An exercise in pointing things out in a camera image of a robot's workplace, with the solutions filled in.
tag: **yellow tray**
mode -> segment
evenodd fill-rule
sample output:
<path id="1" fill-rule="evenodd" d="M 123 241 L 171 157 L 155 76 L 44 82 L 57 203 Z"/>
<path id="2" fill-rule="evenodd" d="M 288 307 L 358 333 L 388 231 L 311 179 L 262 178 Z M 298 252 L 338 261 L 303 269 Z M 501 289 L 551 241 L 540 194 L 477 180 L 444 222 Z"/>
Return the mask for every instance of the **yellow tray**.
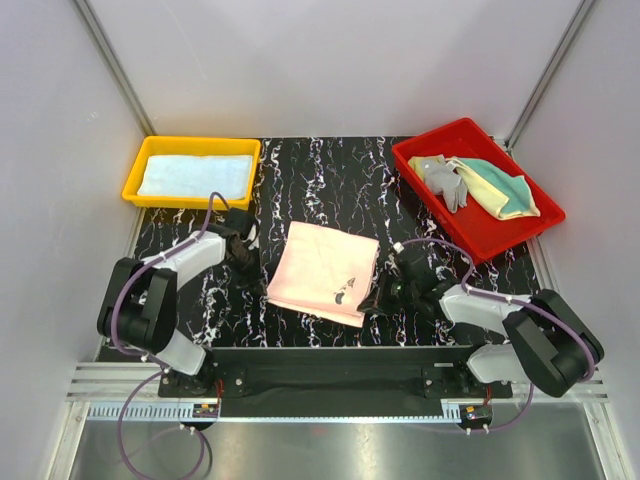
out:
<path id="1" fill-rule="evenodd" d="M 122 190 L 122 198 L 138 207 L 198 208 L 207 209 L 209 198 L 150 197 L 138 195 L 147 161 L 152 155 L 251 155 L 253 163 L 249 174 L 247 194 L 239 200 L 228 200 L 230 207 L 249 209 L 253 179 L 260 161 L 260 141 L 236 138 L 204 137 L 147 137 L 142 142 L 136 161 Z M 220 199 L 213 202 L 216 210 L 226 210 Z"/>

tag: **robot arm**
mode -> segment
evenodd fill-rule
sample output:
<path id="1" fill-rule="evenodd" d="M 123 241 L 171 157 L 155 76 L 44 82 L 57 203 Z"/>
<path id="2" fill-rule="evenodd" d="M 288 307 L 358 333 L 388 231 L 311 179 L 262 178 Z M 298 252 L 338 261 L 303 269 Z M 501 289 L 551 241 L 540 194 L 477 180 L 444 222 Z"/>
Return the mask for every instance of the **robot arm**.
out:
<path id="1" fill-rule="evenodd" d="M 475 294 L 469 294 L 451 280 L 439 280 L 419 250 L 399 247 L 391 260 L 393 268 L 381 274 L 359 310 L 386 315 L 411 304 L 433 320 L 441 314 L 454 324 L 469 323 L 507 337 L 510 343 L 484 345 L 469 357 L 466 367 L 479 383 L 530 381 L 544 393 L 560 397 L 587 372 L 582 347 L 543 316 L 522 305 L 487 298 L 495 296 L 492 292 L 474 288 Z M 557 292 L 513 295 L 511 300 L 557 317 L 584 341 L 594 364 L 604 357 L 598 340 Z"/>
<path id="2" fill-rule="evenodd" d="M 211 225 L 208 230 L 195 242 L 193 238 L 181 242 L 194 243 L 170 257 L 161 252 L 142 260 L 119 260 L 98 318 L 98 332 L 108 337 L 113 308 L 124 284 L 143 265 L 162 257 L 164 260 L 145 272 L 129 290 L 117 320 L 118 337 L 199 385 L 212 383 L 213 362 L 205 361 L 211 352 L 176 329 L 178 290 L 203 270 L 222 262 L 240 276 L 240 285 L 249 287 L 261 282 L 258 223 L 254 217 L 231 209 L 223 225 Z"/>

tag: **white wall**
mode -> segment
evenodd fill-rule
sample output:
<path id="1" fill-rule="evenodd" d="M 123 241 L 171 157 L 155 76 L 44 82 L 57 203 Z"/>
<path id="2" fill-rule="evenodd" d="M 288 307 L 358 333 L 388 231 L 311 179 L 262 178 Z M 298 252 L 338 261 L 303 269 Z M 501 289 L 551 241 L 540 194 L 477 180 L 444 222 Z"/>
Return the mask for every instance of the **white wall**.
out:
<path id="1" fill-rule="evenodd" d="M 562 294 L 598 335 L 618 423 L 640 472 L 640 3 L 600 2 L 516 160 L 566 210 L 542 236 Z"/>
<path id="2" fill-rule="evenodd" d="M 0 477 L 41 478 L 134 209 L 142 135 L 70 2 L 0 2 Z"/>
<path id="3" fill-rule="evenodd" d="M 578 0 L 91 0 L 160 134 L 506 136 Z"/>

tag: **metal floor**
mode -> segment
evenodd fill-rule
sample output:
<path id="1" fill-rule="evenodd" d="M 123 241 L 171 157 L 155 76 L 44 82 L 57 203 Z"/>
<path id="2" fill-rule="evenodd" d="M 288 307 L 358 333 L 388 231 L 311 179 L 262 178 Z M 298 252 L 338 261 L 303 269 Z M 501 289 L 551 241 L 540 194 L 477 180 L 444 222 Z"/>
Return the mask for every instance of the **metal floor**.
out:
<path id="1" fill-rule="evenodd" d="M 495 407 L 494 424 L 515 414 Z M 134 451 L 168 423 L 124 425 Z M 220 422 L 205 431 L 213 451 L 194 478 L 283 479 L 604 479 L 583 409 L 533 405 L 511 430 L 467 437 L 457 427 L 415 424 L 258 424 Z M 74 480 L 128 479 L 120 462 L 115 422 L 88 421 L 73 468 Z M 175 432 L 137 453 L 145 475 L 176 479 L 195 464 L 196 438 Z"/>

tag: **light blue towel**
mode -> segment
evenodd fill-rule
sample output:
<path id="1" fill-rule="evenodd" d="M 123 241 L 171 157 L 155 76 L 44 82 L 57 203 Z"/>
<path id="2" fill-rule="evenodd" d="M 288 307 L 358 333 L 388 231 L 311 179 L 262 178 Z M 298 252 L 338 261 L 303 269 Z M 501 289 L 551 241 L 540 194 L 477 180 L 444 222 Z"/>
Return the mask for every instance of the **light blue towel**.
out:
<path id="1" fill-rule="evenodd" d="M 215 191 L 239 200 L 247 193 L 252 162 L 251 155 L 152 155 L 138 195 L 208 198 Z"/>

